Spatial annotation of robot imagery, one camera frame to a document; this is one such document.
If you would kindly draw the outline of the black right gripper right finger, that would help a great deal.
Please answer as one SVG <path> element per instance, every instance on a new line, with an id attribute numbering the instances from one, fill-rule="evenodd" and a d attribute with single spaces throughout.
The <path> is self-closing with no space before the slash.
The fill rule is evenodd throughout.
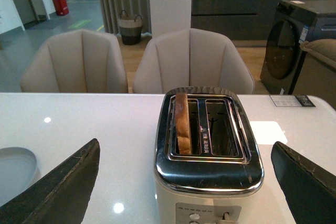
<path id="1" fill-rule="evenodd" d="M 296 223 L 335 223 L 335 175 L 282 142 L 271 161 Z"/>

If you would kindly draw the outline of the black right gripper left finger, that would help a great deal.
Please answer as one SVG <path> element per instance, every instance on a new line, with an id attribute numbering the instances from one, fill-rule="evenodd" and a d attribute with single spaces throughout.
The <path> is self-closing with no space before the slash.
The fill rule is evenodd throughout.
<path id="1" fill-rule="evenodd" d="M 1 206 L 1 223 L 82 223 L 99 162 L 100 144 L 94 138 Z"/>

